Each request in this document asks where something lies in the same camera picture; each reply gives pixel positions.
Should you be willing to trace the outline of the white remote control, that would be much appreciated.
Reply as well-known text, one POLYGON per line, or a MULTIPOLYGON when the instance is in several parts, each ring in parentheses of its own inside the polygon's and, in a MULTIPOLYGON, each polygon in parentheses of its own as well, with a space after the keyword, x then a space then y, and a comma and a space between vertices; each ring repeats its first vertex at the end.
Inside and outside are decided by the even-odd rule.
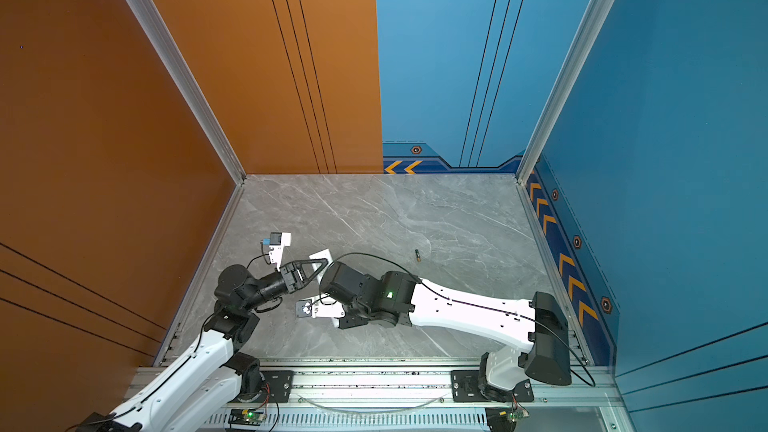
POLYGON ((309 259, 312 261, 314 272, 322 271, 327 265, 333 262, 332 254, 328 248, 311 254, 309 259))

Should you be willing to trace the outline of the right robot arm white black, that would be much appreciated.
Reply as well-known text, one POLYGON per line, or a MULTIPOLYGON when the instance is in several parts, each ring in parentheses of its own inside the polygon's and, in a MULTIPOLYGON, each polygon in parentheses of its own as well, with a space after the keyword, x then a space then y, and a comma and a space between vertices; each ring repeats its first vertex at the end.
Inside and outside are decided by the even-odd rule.
POLYGON ((530 379, 569 386, 571 350, 568 321, 555 297, 537 292, 530 299, 499 299, 462 292, 406 271, 375 278, 342 262, 323 273, 320 294, 304 311, 329 318, 337 328, 377 324, 437 327, 487 338, 502 349, 481 356, 480 394, 512 402, 516 387, 530 379))

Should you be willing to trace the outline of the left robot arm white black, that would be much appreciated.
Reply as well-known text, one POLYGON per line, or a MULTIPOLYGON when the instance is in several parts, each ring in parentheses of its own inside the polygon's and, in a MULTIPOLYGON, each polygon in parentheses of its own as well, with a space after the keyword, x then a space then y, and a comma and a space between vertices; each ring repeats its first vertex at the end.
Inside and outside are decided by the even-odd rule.
POLYGON ((255 278, 244 265, 231 265, 218 277, 214 312, 193 343, 133 397, 101 415, 93 413, 74 431, 195 431, 239 395, 262 391, 257 358, 241 352, 270 301, 310 285, 331 259, 295 260, 255 278))

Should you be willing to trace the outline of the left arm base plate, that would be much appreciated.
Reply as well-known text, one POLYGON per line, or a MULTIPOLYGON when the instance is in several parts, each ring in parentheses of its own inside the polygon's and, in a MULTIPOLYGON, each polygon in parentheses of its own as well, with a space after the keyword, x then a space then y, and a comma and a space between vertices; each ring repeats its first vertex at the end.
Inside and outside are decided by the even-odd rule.
POLYGON ((293 388, 291 370, 262 370, 242 376, 241 389, 235 398, 240 403, 288 403, 293 388))

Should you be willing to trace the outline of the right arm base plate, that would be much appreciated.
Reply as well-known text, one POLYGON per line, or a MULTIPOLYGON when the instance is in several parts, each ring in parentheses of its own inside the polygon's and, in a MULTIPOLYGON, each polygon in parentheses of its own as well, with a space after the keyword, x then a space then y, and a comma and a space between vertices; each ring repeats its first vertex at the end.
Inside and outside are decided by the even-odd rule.
POLYGON ((452 397, 457 403, 532 403, 535 400, 528 379, 505 390, 491 385, 477 369, 458 369, 450 372, 450 382, 452 397))

